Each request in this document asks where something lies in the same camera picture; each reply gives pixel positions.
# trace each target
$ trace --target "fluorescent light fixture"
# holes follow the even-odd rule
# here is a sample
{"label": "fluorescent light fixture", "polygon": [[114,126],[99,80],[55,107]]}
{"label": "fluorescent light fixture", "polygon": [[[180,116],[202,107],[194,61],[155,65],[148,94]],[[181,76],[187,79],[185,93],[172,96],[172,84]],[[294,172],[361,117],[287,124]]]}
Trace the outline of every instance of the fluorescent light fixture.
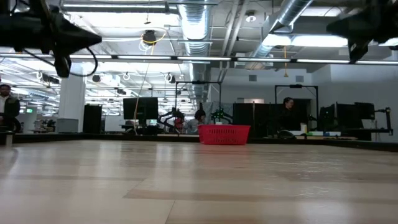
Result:
{"label": "fluorescent light fixture", "polygon": [[145,56],[145,55],[119,55],[118,59],[135,59],[135,60],[171,60],[169,56]]}
{"label": "fluorescent light fixture", "polygon": [[29,95],[29,92],[26,90],[22,90],[20,88],[11,88],[13,93],[22,94],[22,95]]}
{"label": "fluorescent light fixture", "polygon": [[[97,59],[112,59],[111,55],[95,55]],[[72,59],[87,59],[87,58],[94,58],[92,55],[71,55],[70,58]]]}
{"label": "fluorescent light fixture", "polygon": [[346,38],[335,35],[298,35],[293,38],[292,45],[301,47],[344,47],[348,45]]}
{"label": "fluorescent light fixture", "polygon": [[238,58],[239,62],[290,62],[287,58]]}
{"label": "fluorescent light fixture", "polygon": [[298,63],[341,63],[348,64],[349,60],[297,59]]}
{"label": "fluorescent light fixture", "polygon": [[16,87],[18,87],[18,88],[56,88],[56,87],[61,88],[60,85],[55,85],[55,86],[50,86],[50,87],[48,87],[48,86],[23,86],[23,85],[16,85]]}
{"label": "fluorescent light fixture", "polygon": [[282,46],[288,46],[292,44],[292,41],[290,37],[285,36],[285,35],[275,35],[275,34],[269,34],[263,41],[263,45],[266,46],[276,46],[276,45],[282,45]]}
{"label": "fluorescent light fixture", "polygon": [[230,61],[231,58],[230,57],[177,57],[177,60],[206,60],[206,61],[211,61],[211,60],[215,60],[215,61]]}
{"label": "fluorescent light fixture", "polygon": [[151,9],[163,9],[160,5],[150,4],[64,4],[64,7],[91,7],[91,8],[151,8]]}
{"label": "fluorescent light fixture", "polygon": [[[40,58],[53,58],[51,55],[36,54]],[[7,58],[33,58],[29,54],[17,54],[17,53],[0,53],[0,57]]]}
{"label": "fluorescent light fixture", "polygon": [[398,65],[398,61],[357,61],[357,65]]}

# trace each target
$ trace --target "black cable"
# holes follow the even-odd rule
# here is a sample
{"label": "black cable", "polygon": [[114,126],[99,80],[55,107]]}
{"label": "black cable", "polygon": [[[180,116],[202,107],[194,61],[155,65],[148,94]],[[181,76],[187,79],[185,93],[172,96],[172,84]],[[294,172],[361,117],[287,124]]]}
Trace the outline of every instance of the black cable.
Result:
{"label": "black cable", "polygon": [[[86,49],[89,51],[89,53],[90,53],[90,54],[93,56],[93,58],[94,58],[94,64],[95,64],[95,66],[94,66],[93,71],[92,71],[90,74],[88,74],[88,75],[76,74],[76,73],[73,73],[73,72],[69,72],[69,74],[74,75],[74,76],[76,76],[76,77],[89,77],[89,76],[92,76],[92,75],[95,74],[95,72],[97,71],[97,68],[98,68],[98,59],[97,59],[97,57],[95,56],[94,52],[93,52],[90,48],[87,47]],[[37,56],[37,55],[35,55],[35,54],[29,52],[29,51],[26,50],[26,49],[23,49],[23,51],[24,51],[25,53],[29,54],[30,56],[32,56],[33,58],[36,58],[37,60],[40,60],[40,61],[42,61],[42,62],[44,62],[44,63],[46,63],[46,64],[48,64],[48,65],[51,65],[51,66],[55,67],[55,65],[54,65],[53,63],[49,62],[48,60],[46,60],[46,59],[44,59],[44,58],[41,58],[41,57],[39,57],[39,56]]]}

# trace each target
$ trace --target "plastic basket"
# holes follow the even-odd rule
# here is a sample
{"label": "plastic basket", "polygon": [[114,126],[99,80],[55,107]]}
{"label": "plastic basket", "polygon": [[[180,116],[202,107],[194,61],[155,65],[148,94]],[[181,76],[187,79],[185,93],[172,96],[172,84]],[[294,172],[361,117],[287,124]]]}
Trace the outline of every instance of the plastic basket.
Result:
{"label": "plastic basket", "polygon": [[248,141],[250,126],[243,125],[199,125],[202,144],[244,145]]}

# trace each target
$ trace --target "cable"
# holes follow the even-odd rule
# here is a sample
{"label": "cable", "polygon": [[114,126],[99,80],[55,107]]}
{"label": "cable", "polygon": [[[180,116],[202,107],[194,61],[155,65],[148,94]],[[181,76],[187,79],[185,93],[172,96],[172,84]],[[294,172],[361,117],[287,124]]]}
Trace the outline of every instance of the cable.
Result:
{"label": "cable", "polygon": [[[151,55],[154,53],[154,49],[155,49],[155,44],[152,44],[152,52],[150,53]],[[145,79],[146,79],[147,74],[148,74],[149,66],[150,66],[150,63],[148,63],[147,70],[145,71],[144,78],[142,78],[141,87],[139,89],[138,96],[137,96],[136,109],[134,111],[134,131],[136,132],[136,135],[137,135],[137,128],[136,128],[136,120],[137,119],[136,118],[137,118],[138,101],[139,101],[139,97],[141,95],[142,87],[144,87],[144,83],[145,83]]]}
{"label": "cable", "polygon": [[[95,74],[95,72],[97,71],[97,68],[98,68],[98,59],[97,59],[97,57],[95,56],[94,52],[93,52],[90,48],[87,47],[86,50],[88,50],[89,53],[90,53],[90,54],[93,56],[93,58],[94,58],[94,64],[95,64],[95,65],[94,65],[93,71],[92,71],[90,74],[88,74],[88,75],[76,74],[76,73],[73,73],[73,72],[69,72],[69,74],[74,75],[74,76],[76,76],[76,77],[89,77],[89,76],[92,76],[92,75]],[[46,63],[46,64],[48,64],[48,65],[51,65],[51,66],[55,67],[55,65],[54,65],[53,63],[49,62],[48,60],[46,60],[46,59],[44,59],[44,58],[40,58],[39,56],[36,56],[35,54],[29,52],[29,51],[26,50],[26,49],[23,49],[22,51],[25,52],[25,53],[27,53],[27,54],[29,54],[29,55],[32,56],[33,58],[36,58],[37,60],[40,60],[40,61],[42,61],[42,62],[44,62],[44,63]]]}
{"label": "cable", "polygon": [[146,40],[144,40],[144,39],[142,38],[143,35],[144,35],[144,34],[141,34],[141,40],[142,40],[142,41],[144,41],[144,42],[147,43],[147,44],[154,44],[154,43],[156,43],[156,42],[161,41],[161,40],[166,36],[166,33],[164,33],[163,36],[162,36],[159,40],[155,40],[155,41],[146,41]]}

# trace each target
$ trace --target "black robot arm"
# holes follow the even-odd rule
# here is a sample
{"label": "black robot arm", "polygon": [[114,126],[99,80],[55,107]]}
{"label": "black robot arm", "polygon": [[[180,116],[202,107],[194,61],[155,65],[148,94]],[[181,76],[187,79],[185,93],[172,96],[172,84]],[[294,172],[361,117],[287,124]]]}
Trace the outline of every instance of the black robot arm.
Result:
{"label": "black robot arm", "polygon": [[11,13],[5,9],[9,4],[0,5],[0,46],[28,54],[25,49],[40,49],[43,54],[52,51],[58,76],[69,77],[72,64],[69,55],[101,43],[102,37],[73,25],[58,7],[50,10],[45,0],[30,0],[28,5],[27,12]]}

